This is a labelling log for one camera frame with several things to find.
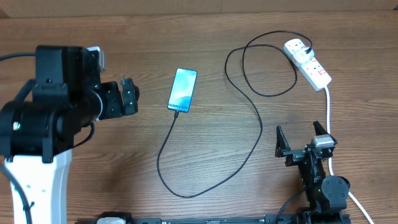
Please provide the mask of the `blue Samsung Galaxy smartphone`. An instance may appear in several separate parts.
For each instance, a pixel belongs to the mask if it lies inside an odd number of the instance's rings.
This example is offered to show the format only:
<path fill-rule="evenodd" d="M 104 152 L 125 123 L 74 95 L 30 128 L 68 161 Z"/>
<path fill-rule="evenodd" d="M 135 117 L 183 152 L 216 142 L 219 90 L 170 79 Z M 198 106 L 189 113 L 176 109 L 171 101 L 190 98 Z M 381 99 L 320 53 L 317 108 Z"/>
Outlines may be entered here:
<path fill-rule="evenodd" d="M 174 111 L 188 113 L 192 102 L 193 92 L 198 73 L 195 70 L 178 68 L 170 92 L 167 108 Z"/>

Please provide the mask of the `white power strip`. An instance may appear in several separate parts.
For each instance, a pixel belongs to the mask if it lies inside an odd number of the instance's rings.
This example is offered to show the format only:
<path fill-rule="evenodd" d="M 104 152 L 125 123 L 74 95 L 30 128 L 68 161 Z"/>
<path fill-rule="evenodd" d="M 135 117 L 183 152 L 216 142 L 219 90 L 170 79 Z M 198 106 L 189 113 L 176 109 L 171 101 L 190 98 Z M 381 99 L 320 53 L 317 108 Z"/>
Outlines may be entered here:
<path fill-rule="evenodd" d="M 304 47 L 307 46 L 300 39 L 292 39 L 284 44 L 284 51 L 304 75 L 309 84 L 311 84 L 314 90 L 320 91 L 327 87 L 331 82 L 331 76 L 329 76 L 327 71 L 315 57 L 304 64 L 299 64 L 295 61 L 293 54 Z"/>

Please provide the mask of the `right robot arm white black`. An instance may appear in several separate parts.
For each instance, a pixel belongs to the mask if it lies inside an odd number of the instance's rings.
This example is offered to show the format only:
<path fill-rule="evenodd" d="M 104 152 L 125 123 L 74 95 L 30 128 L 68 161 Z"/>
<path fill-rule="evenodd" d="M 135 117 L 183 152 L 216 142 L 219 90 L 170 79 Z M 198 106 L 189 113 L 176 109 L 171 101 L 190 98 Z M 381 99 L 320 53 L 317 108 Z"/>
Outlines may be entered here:
<path fill-rule="evenodd" d="M 326 175 L 322 162 L 333 156 L 338 141 L 318 122 L 313 122 L 315 136 L 303 149 L 290 148 L 282 128 L 276 127 L 275 156 L 284 157 L 287 167 L 297 166 L 303 190 L 296 193 L 282 206 L 280 212 L 302 193 L 307 197 L 307 207 L 299 208 L 295 215 L 281 217 L 276 223 L 350 223 L 349 215 L 342 214 L 347 208 L 350 182 L 338 175 Z"/>

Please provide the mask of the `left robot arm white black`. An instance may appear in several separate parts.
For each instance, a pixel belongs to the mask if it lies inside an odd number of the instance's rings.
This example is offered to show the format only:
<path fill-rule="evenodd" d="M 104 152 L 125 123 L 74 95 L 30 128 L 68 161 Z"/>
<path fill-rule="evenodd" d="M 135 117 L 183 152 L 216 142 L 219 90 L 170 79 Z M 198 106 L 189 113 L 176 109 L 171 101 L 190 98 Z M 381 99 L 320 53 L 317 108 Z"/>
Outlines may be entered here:
<path fill-rule="evenodd" d="M 138 111 L 130 78 L 103 83 L 99 47 L 40 45 L 35 78 L 1 109 L 1 172 L 9 180 L 15 223 L 66 223 L 74 137 L 96 121 Z"/>

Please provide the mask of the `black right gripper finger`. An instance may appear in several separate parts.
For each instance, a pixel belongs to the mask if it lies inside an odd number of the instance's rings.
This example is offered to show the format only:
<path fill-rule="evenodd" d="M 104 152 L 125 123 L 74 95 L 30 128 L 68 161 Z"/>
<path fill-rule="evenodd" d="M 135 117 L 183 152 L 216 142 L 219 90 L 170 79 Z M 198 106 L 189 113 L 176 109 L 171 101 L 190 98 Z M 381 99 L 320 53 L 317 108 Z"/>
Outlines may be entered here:
<path fill-rule="evenodd" d="M 291 148 L 284 136 L 281 126 L 276 127 L 276 147 L 275 147 L 275 156 L 276 157 L 285 157 Z"/>
<path fill-rule="evenodd" d="M 328 131 L 318 121 L 313 122 L 313 127 L 317 136 L 328 134 Z"/>

